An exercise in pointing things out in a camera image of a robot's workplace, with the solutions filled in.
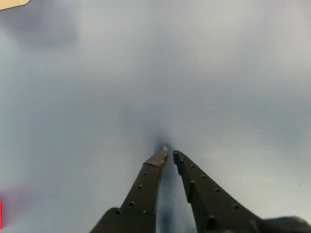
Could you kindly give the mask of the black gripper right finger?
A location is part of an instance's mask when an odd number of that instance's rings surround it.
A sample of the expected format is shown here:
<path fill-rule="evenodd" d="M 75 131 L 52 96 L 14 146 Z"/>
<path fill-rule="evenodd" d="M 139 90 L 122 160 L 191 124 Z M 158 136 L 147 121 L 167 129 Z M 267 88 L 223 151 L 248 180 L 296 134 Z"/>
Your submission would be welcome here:
<path fill-rule="evenodd" d="M 184 153 L 173 151 L 199 233 L 259 233 L 259 217 L 240 205 Z"/>

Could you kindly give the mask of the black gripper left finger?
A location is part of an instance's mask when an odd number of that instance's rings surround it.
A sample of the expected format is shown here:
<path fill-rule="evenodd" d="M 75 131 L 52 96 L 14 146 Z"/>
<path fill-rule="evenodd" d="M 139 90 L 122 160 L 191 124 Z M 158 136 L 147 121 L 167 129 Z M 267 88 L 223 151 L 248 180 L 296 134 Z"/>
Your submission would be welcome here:
<path fill-rule="evenodd" d="M 155 233 L 158 194 L 168 161 L 168 148 L 163 146 L 142 168 L 119 208 L 102 216 L 92 233 Z"/>

